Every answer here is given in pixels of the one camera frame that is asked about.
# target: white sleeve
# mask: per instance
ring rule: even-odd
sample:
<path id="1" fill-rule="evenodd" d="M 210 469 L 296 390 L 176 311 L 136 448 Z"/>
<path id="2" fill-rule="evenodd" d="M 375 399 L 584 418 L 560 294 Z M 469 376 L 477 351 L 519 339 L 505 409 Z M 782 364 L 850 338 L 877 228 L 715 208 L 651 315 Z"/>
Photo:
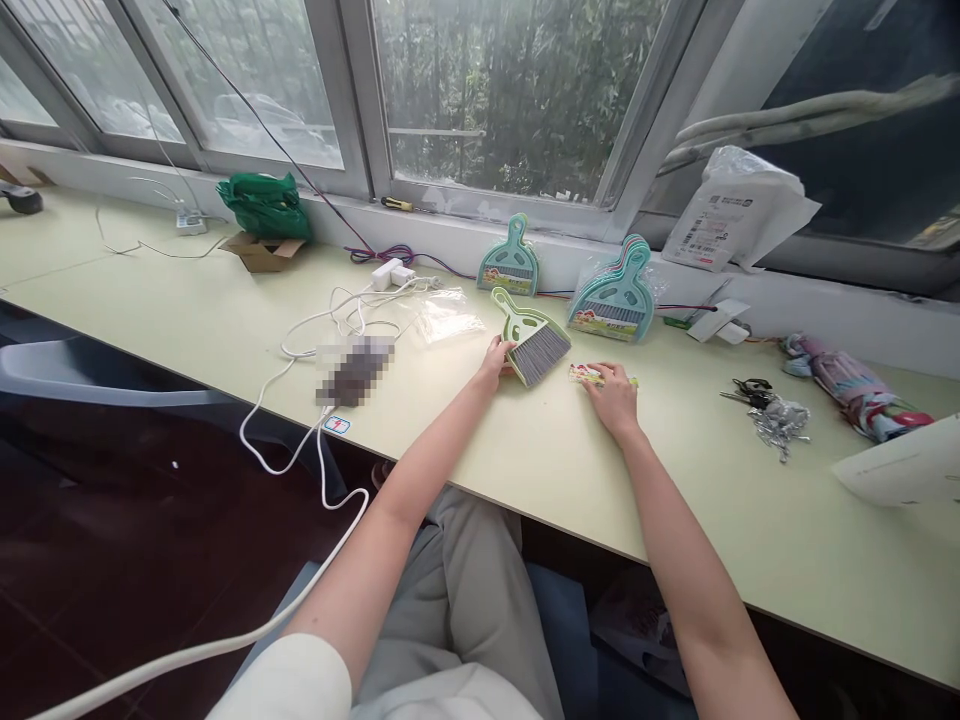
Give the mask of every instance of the white sleeve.
<path id="1" fill-rule="evenodd" d="M 350 674 L 333 647 L 314 635 L 287 635 L 264 650 L 208 720 L 346 720 Z"/>

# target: wall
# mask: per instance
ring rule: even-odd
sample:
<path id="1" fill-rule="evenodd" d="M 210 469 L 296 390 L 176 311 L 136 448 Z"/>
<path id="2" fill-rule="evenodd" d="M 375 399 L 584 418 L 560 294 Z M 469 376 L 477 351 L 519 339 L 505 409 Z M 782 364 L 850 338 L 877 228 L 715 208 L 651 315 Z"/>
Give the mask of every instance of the wall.
<path id="1" fill-rule="evenodd" d="M 0 164 L 17 175 L 28 167 L 41 170 L 66 187 L 158 207 L 164 200 L 150 183 L 129 180 L 141 176 L 188 193 L 172 168 L 117 158 L 89 156 L 70 150 L 0 140 Z M 229 217 L 216 193 L 222 178 L 184 170 L 183 176 L 205 212 Z M 322 242 L 357 247 L 359 241 L 324 202 L 302 193 L 304 207 Z M 453 268 L 473 274 L 484 253 L 503 236 L 502 226 L 426 214 L 400 214 L 377 204 L 347 198 L 331 200 L 376 250 L 406 243 L 418 252 L 436 255 Z M 541 257 L 541 287 L 572 289 L 584 267 L 614 255 L 618 248 L 603 243 L 530 233 Z M 918 372 L 960 379 L 960 306 L 856 288 L 822 280 L 766 271 L 708 273 L 660 260 L 651 261 L 658 283 L 666 286 L 661 303 L 702 302 L 727 278 L 720 298 L 735 297 L 751 308 L 742 318 L 757 336 L 804 330 L 828 345 L 864 359 Z"/>

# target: desk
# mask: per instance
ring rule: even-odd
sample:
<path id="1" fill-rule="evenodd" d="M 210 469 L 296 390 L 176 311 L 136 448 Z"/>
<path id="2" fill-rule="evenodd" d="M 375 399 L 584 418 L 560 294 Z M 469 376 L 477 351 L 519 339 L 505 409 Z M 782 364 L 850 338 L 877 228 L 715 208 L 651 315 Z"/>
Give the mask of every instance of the desk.
<path id="1" fill-rule="evenodd" d="M 36 215 L 19 215 L 6 202 L 0 205 L 0 288 L 111 254 L 97 230 L 96 196 L 60 187 L 41 188 L 40 194 L 44 210 Z M 107 197 L 100 203 L 100 222 L 117 250 L 135 246 L 130 238 L 150 243 L 174 234 L 172 209 Z"/>
<path id="2" fill-rule="evenodd" d="M 162 246 L 195 252 L 207 237 Z M 369 280 L 370 267 L 351 265 L 337 248 L 302 254 L 283 273 L 249 275 L 225 252 L 176 260 L 137 250 L 21 282 L 3 299 L 253 402 L 282 367 L 286 328 L 325 310 L 335 285 L 360 289 Z M 474 288 L 467 295 L 492 334 L 499 311 Z M 532 304 L 562 314 L 560 301 Z M 315 344 L 324 325 L 301 329 L 292 346 Z M 344 438 L 399 457 L 474 371 L 489 334 L 427 350 L 406 333 L 370 402 L 338 410 L 352 423 Z M 884 509 L 848 493 L 829 467 L 869 442 L 814 383 L 781 373 L 775 348 L 701 346 L 659 323 L 638 347 L 572 335 L 569 362 L 622 362 L 640 378 L 640 422 L 747 603 L 960 688 L 960 506 Z M 958 382 L 879 369 L 934 416 L 960 408 Z M 813 444 L 796 444 L 781 466 L 744 408 L 717 395 L 733 377 L 767 377 L 809 407 Z M 313 365 L 301 361 L 270 388 L 264 406 L 313 424 L 315 384 Z M 532 390 L 505 381 L 452 482 L 644 561 L 625 468 L 587 402 L 564 368 Z"/>

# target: beige pants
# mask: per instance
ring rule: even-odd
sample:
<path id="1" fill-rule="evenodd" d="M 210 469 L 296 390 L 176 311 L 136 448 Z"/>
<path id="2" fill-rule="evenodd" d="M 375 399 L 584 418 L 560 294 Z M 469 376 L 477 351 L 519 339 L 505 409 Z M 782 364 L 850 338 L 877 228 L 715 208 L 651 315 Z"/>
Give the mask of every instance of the beige pants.
<path id="1" fill-rule="evenodd" d="M 530 578 L 520 518 L 447 487 L 420 531 L 357 702 L 462 663 L 514 685 L 545 720 L 563 717 Z"/>

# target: floor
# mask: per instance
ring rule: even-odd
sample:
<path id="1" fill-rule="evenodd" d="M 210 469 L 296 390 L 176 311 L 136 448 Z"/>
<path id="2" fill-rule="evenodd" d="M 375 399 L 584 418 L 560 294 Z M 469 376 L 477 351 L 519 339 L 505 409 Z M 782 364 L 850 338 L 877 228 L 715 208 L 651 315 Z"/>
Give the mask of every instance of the floor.
<path id="1" fill-rule="evenodd" d="M 331 444 L 348 484 L 369 477 L 376 458 Z M 286 457 L 261 449 L 275 463 Z M 200 422 L 43 400 L 0 409 L 0 720 L 259 626 L 354 513 L 323 510 L 302 467 L 269 476 L 235 437 Z M 528 520 L 524 554 L 581 581 L 588 604 L 630 566 Z M 960 717 L 955 695 L 764 615 L 754 621 L 803 718 Z M 88 717 L 202 718 L 244 655 L 174 671 Z"/>

